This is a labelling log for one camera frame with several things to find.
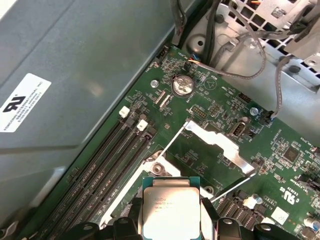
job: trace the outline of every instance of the sticker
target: sticker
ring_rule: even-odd
[[[15,132],[50,85],[28,73],[0,108],[0,133]]]
[[[274,212],[271,215],[271,218],[276,220],[279,224],[283,225],[287,218],[289,217],[289,214],[283,211],[280,207],[276,207]]]

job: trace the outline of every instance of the black connector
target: black connector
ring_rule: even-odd
[[[154,61],[160,66],[163,62],[163,60],[166,58],[170,50],[170,47],[167,45],[164,45],[161,49],[161,51],[156,55]]]
[[[310,177],[307,174],[301,174],[298,177],[297,182],[308,190],[313,191],[318,196],[320,195],[320,179]]]
[[[269,125],[272,122],[272,114],[274,114],[274,111],[266,111],[262,118],[260,119],[259,123],[262,125]]]

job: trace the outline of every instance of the chip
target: chip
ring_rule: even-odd
[[[198,239],[199,190],[195,187],[147,187],[143,193],[142,218],[143,235],[147,239]]]
[[[299,151],[293,148],[292,146],[289,146],[289,148],[287,149],[287,151],[283,156],[293,163],[299,156]]]

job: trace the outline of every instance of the black cable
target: black cable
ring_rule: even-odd
[[[206,12],[210,9],[213,0],[203,0],[201,1],[195,10],[191,13],[188,17],[188,22],[185,25],[184,31],[180,38],[180,43],[178,47],[181,49],[185,44],[189,34],[191,33],[192,29],[198,24],[198,22],[203,18]]]
[[[215,40],[216,40],[216,13],[219,7],[221,0],[214,0],[211,6],[210,15],[208,18],[208,24],[206,26],[206,35],[205,35],[205,43],[202,53],[202,63],[208,65],[210,63],[212,54],[215,48]]]

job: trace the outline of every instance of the screw hole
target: screw hole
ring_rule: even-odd
[[[85,225],[85,226],[83,227],[83,230],[87,231],[87,230],[91,230],[92,228],[93,228],[93,227],[90,226],[90,225]]]
[[[127,224],[127,223],[128,223],[128,220],[125,219],[125,218],[121,218],[121,219],[119,220],[119,223],[120,223],[120,224]]]
[[[310,66],[317,65],[317,62],[316,62],[316,61],[311,60],[311,61],[309,61],[309,65],[310,65]]]

